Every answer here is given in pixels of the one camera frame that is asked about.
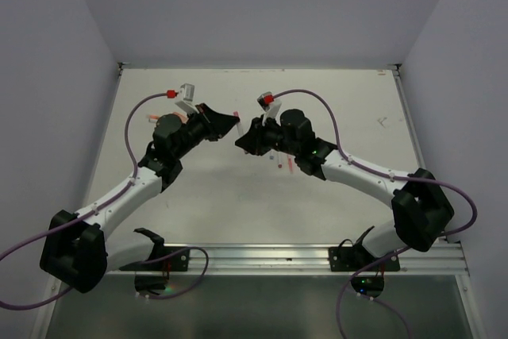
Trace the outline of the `pink capped pen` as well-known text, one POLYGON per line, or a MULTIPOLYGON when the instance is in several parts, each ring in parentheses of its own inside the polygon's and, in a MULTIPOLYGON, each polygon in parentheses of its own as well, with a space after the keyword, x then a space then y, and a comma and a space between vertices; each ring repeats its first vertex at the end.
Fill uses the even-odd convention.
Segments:
POLYGON ((239 120, 237 123, 237 131, 238 131, 239 137, 244 136, 244 128, 243 128, 241 120, 239 120))

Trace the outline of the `white purple pen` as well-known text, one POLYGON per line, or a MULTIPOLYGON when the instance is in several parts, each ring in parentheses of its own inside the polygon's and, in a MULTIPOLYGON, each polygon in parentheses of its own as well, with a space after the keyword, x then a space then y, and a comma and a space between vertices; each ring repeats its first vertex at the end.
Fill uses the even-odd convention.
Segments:
POLYGON ((279 169, 283 167, 283 162, 282 162, 282 157, 281 157, 280 152, 277 152, 277 165, 278 165, 279 169))

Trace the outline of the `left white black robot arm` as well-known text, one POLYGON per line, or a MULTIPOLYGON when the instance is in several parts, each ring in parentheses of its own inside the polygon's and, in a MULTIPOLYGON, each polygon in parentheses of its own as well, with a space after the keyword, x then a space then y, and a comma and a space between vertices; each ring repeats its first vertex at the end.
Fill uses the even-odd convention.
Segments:
POLYGON ((175 114, 159 117, 143 157, 127 179, 98 201, 74 213, 61 210, 51 220, 40 268, 81 293, 95 288, 110 270, 141 263, 159 268, 164 239, 135 229, 145 240, 119 253, 107 245, 113 231, 151 198, 169 188, 183 170, 181 159, 202 141, 218 141, 239 123, 202 103, 182 121, 175 114))

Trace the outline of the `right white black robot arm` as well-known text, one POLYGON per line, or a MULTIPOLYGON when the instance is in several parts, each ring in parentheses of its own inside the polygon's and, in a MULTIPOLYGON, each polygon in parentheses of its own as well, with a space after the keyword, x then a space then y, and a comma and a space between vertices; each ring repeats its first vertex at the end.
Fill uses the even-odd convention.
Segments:
POLYGON ((355 243, 353 259, 362 269, 372 269, 382 256, 401 248, 428 251, 454 215, 431 172, 367 171, 366 162, 354 165, 335 144, 316 136, 301 110, 287 110, 278 121, 253 118, 235 145, 254 156, 288 154, 306 175, 352 187, 390 207, 392 219, 367 229, 355 243))

